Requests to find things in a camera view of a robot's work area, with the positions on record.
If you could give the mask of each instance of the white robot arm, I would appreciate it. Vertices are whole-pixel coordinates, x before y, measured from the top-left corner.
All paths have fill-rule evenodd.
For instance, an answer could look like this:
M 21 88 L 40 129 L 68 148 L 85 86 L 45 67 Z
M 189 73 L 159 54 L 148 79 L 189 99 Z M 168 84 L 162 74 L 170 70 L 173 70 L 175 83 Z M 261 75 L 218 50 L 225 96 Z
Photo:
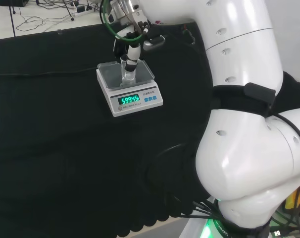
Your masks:
M 140 6 L 154 24 L 198 24 L 214 90 L 225 95 L 218 98 L 225 106 L 211 112 L 197 173 L 226 219 L 242 228 L 263 226 L 300 186 L 299 135 L 276 117 L 266 119 L 265 111 L 234 105 L 242 90 L 269 110 L 282 86 L 264 0 L 140 0 Z M 300 109 L 282 115 L 300 129 Z

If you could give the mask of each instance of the digital scale display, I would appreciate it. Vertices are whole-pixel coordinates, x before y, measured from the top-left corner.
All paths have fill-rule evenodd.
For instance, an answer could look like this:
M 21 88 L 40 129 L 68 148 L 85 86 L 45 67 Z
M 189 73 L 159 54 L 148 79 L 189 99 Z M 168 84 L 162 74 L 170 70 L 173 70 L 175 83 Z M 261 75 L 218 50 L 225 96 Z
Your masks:
M 140 101 L 139 94 L 118 98 L 119 105 Z

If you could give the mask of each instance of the screw hole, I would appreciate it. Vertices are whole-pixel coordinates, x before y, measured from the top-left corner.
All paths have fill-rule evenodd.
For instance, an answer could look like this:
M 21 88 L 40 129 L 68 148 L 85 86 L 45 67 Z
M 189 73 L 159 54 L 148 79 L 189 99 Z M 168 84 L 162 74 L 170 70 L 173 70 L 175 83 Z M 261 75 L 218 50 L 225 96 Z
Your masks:
M 228 77 L 228 78 L 225 79 L 226 83 L 232 83 L 234 81 L 236 81 L 236 77 Z
M 216 134 L 217 134 L 217 135 L 220 135 L 220 136 L 224 136 L 224 135 L 226 135 L 227 133 L 226 133 L 226 131 L 224 131 L 224 130 L 218 130 L 218 131 L 216 132 Z
M 225 56 L 225 55 L 228 55 L 229 53 L 231 52 L 231 49 L 227 48 L 227 49 L 224 49 L 221 53 L 222 56 Z

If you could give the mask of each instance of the white wall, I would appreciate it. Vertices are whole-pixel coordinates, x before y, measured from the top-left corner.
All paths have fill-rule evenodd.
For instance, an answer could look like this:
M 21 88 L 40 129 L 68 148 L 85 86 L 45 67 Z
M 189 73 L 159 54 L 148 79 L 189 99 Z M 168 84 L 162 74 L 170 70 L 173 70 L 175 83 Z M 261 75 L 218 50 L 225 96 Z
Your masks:
M 300 0 L 266 0 L 283 70 L 300 82 Z

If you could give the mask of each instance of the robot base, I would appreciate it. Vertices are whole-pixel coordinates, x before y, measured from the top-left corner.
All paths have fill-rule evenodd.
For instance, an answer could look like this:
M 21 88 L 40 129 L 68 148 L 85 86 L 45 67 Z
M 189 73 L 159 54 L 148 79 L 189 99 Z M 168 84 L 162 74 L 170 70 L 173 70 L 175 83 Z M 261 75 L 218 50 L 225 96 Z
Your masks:
M 265 234 L 265 230 L 264 232 L 261 232 L 261 234 L 258 235 L 248 235 L 246 234 L 246 238 L 253 236 L 253 237 L 268 237 L 268 238 L 272 238 L 272 234 L 269 232 L 269 229 L 267 229 L 267 236 L 264 236 Z M 237 237 L 243 237 L 243 235 L 241 233 L 237 234 Z M 235 235 L 233 233 L 229 234 L 227 229 L 223 226 L 223 224 L 220 221 L 216 221 L 216 220 L 208 220 L 206 225 L 203 228 L 202 234 L 200 236 L 200 238 L 235 238 Z

